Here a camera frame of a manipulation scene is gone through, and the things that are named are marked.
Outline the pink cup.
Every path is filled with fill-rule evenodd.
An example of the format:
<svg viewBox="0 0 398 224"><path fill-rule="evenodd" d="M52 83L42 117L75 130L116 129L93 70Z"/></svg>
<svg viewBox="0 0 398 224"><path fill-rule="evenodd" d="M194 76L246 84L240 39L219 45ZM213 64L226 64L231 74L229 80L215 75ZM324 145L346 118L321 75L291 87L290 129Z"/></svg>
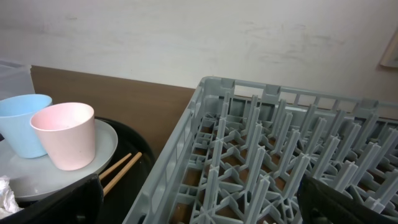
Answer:
<svg viewBox="0 0 398 224"><path fill-rule="evenodd" d="M95 111L90 105L52 105L36 112L30 125L58 169L81 169L95 158Z"/></svg>

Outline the light blue cup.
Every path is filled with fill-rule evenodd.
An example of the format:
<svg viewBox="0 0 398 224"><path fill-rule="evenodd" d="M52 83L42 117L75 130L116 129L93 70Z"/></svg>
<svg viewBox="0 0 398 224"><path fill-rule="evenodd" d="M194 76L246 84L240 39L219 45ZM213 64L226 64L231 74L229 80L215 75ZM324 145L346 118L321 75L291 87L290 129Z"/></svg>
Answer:
<svg viewBox="0 0 398 224"><path fill-rule="evenodd" d="M41 94L1 100L1 134L19 157L31 159L47 154L30 125L30 119L50 105L52 98Z"/></svg>

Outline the grey plate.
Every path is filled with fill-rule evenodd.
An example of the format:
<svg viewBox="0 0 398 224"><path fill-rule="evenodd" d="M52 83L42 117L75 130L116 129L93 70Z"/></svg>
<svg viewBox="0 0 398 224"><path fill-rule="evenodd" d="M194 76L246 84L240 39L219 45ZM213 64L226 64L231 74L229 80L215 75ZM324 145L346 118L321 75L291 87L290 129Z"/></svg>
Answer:
<svg viewBox="0 0 398 224"><path fill-rule="evenodd" d="M3 140L1 176L10 178L9 185L18 202L41 200L90 174L99 174L109 164L118 145L118 135L110 124L99 119L95 120L95 144L93 161L81 169L64 171L56 168L49 156L19 157Z"/></svg>

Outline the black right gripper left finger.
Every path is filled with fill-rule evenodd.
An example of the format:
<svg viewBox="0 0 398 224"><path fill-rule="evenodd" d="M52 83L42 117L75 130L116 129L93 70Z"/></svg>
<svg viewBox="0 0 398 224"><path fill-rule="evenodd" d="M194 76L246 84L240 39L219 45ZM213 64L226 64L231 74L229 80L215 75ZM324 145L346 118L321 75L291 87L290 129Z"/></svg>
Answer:
<svg viewBox="0 0 398 224"><path fill-rule="evenodd" d="M99 175L90 174L1 219L1 223L95 223L103 201L104 193Z"/></svg>

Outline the wooden chopstick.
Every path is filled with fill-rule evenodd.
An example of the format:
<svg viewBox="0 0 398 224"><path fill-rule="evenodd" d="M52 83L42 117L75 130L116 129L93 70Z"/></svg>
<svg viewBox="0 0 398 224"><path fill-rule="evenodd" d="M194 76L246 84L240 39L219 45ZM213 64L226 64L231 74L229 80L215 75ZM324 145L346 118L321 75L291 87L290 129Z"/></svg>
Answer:
<svg viewBox="0 0 398 224"><path fill-rule="evenodd" d="M142 153L138 152L129 162L112 178L112 180L103 187L103 194L106 196L110 190L123 178L130 168L141 158Z"/></svg>
<svg viewBox="0 0 398 224"><path fill-rule="evenodd" d="M103 180L107 175L109 175L110 173L112 173L113 170L115 170L116 168L118 168L124 161L126 161L128 158L131 157L131 153L127 154L126 156L124 156L122 159L120 159L119 161L117 161L115 164L113 164L110 168L106 169L103 173L101 173L99 175L99 179Z"/></svg>

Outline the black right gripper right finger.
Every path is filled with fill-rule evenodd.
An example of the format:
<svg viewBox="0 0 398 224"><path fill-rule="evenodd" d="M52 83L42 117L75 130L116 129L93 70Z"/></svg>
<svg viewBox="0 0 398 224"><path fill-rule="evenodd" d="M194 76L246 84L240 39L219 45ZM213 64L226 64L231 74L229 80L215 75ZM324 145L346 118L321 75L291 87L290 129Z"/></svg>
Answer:
<svg viewBox="0 0 398 224"><path fill-rule="evenodd" d="M304 223L397 224L313 177L303 176L297 191Z"/></svg>

